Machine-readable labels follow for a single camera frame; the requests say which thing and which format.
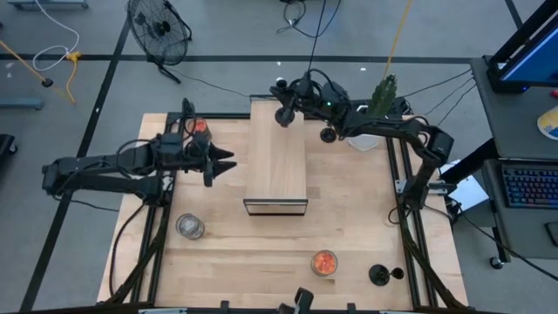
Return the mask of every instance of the yellow object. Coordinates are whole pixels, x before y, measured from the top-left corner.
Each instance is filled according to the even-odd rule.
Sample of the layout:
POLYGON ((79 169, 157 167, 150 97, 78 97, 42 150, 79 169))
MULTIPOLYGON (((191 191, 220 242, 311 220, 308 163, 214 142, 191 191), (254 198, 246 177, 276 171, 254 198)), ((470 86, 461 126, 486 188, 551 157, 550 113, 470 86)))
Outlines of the yellow object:
POLYGON ((407 2, 407 6, 405 7, 405 13, 403 14, 403 18, 401 18, 401 22, 399 23, 398 32, 395 34, 395 39, 393 39, 393 45, 391 46, 390 57, 387 59, 387 64, 385 65, 384 76, 382 77, 382 79, 385 79, 385 76, 387 75, 387 71, 390 68, 391 59, 393 58, 393 55, 395 54, 395 48, 398 46, 399 34, 401 34, 401 30, 403 29, 403 25, 405 25, 405 21, 407 20, 407 16, 409 15, 409 9, 411 8, 411 3, 412 3, 412 0, 409 0, 407 2))
MULTIPOLYGON (((29 69, 29 71, 31 71, 31 73, 35 74, 40 80, 41 82, 45 82, 46 78, 44 78, 41 74, 39 74, 37 71, 35 71, 35 69, 33 69, 30 65, 27 64, 27 62, 25 62, 25 60, 23 60, 21 57, 19 57, 19 55, 13 51, 4 41, 0 40, 0 45, 7 51, 9 52, 12 56, 14 56, 17 60, 19 60, 23 65, 25 65, 25 67, 27 69, 29 69)), ((67 98, 66 95, 64 95, 64 92, 60 91, 60 89, 58 89, 55 86, 51 86, 51 88, 54 90, 54 92, 56 92, 60 97, 62 98, 67 98)))
POLYGON ((75 51, 72 53, 69 53, 66 58, 70 61, 73 62, 73 71, 71 72, 71 76, 68 79, 68 82, 66 82, 66 91, 68 92, 68 95, 70 96, 71 102, 72 104, 76 104, 76 100, 73 98, 73 95, 71 94, 70 91, 70 84, 73 81, 73 78, 76 76, 76 72, 78 71, 78 59, 81 57, 81 53, 79 51, 75 51))
POLYGON ((537 120, 537 126, 545 136, 558 140, 558 106, 544 113, 537 120))

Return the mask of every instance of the fan grille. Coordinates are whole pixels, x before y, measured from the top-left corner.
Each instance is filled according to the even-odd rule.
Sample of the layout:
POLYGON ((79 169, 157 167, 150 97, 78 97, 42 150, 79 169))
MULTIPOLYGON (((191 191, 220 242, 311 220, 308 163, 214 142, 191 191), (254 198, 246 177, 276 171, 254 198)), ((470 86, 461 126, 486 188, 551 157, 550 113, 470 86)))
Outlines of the fan grille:
POLYGON ((149 61, 177 65, 187 53, 186 27, 167 0, 130 0, 127 20, 149 61))

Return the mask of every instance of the white cable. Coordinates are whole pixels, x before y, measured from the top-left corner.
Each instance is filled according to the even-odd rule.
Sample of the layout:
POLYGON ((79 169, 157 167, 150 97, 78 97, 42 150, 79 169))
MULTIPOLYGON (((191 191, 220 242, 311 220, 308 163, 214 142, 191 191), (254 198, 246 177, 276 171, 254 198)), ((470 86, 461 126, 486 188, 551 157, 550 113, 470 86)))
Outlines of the white cable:
POLYGON ((37 71, 43 72, 43 71, 48 71, 48 70, 52 69, 53 67, 57 66, 60 62, 62 62, 66 58, 67 55, 69 55, 70 53, 72 53, 76 49, 76 47, 78 46, 78 43, 79 43, 79 34, 75 30, 71 29, 70 27, 68 27, 68 26, 60 23, 59 21, 55 20, 54 18, 52 18, 48 13, 46 13, 46 10, 43 9, 43 6, 38 2, 38 0, 35 0, 35 3, 38 5, 39 9, 41 9, 41 11, 46 15, 46 17, 48 17, 52 22, 58 24, 58 26, 60 26, 64 29, 67 29, 68 31, 71 31, 72 33, 76 34, 76 44, 71 49, 68 49, 67 47, 62 46, 61 44, 54 45, 52 47, 48 47, 48 48, 42 50, 41 52, 36 54, 35 57, 33 57, 33 68, 35 68, 35 70, 37 70, 37 71), (64 56, 62 56, 59 61, 53 63, 52 65, 47 66, 44 69, 39 69, 37 67, 37 64, 36 64, 37 58, 40 55, 42 55, 43 53, 46 53, 47 51, 51 51, 52 49, 57 49, 57 48, 62 48, 62 49, 65 50, 64 56))

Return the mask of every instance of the computer monitor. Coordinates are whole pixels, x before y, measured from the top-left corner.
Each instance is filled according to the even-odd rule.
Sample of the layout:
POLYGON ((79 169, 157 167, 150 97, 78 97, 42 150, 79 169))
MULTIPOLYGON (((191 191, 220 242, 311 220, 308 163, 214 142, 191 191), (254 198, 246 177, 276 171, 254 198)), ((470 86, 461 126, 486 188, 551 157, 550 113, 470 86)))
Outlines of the computer monitor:
POLYGON ((558 0, 547 0, 489 59, 495 92, 558 87, 558 0))

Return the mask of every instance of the table leg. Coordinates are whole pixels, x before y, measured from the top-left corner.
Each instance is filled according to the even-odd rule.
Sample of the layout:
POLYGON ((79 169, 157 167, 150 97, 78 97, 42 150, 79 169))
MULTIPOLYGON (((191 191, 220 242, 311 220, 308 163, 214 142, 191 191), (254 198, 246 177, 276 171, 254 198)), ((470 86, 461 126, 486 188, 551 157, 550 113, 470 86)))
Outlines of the table leg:
POLYGON ((494 139, 487 140, 474 152, 470 153, 465 159, 460 161, 457 165, 445 171, 440 179, 446 183, 457 184, 464 180, 467 176, 473 174, 475 171, 482 167, 482 163, 489 159, 498 159, 498 151, 494 139))

